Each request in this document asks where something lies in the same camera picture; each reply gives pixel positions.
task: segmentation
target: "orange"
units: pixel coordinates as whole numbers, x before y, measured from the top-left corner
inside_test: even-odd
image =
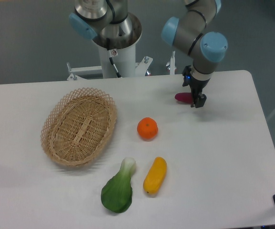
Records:
[[[154,138],[158,132],[156,121],[149,117],[143,118],[137,125],[137,132],[144,139]]]

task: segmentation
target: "robotic arm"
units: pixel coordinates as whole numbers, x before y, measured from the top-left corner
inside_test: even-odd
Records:
[[[219,12],[220,0],[184,0],[184,3],[187,13],[180,19],[172,17],[167,21],[162,39],[194,59],[193,65],[183,71],[183,86],[190,86],[192,106],[197,108],[206,101],[202,90],[224,58],[227,40],[217,32],[202,34]],[[104,78],[120,77],[119,73],[124,77],[134,75],[135,44],[142,27],[128,13],[128,0],[75,0],[70,24],[79,35],[98,45]]]
[[[207,24],[221,8],[220,0],[184,0],[187,13],[181,18],[172,17],[165,24],[162,39],[194,59],[192,66],[183,71],[183,86],[190,86],[193,104],[198,108],[206,101],[203,88],[224,58],[226,38],[217,32],[202,34]]]

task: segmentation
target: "yellow squash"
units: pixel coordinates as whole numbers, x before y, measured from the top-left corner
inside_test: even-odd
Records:
[[[143,182],[143,189],[149,194],[156,194],[165,179],[166,172],[166,161],[162,157],[157,157]]]

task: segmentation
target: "woven basket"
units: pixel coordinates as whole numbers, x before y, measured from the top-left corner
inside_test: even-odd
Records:
[[[46,119],[42,148],[59,164],[87,164],[111,138],[116,116],[116,105],[108,94],[94,88],[77,89],[64,96]]]

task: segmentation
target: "green vegetable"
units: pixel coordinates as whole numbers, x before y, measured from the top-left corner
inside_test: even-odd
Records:
[[[136,162],[131,157],[122,160],[118,173],[113,176],[101,191],[101,203],[116,213],[125,212],[132,203],[131,176]]]

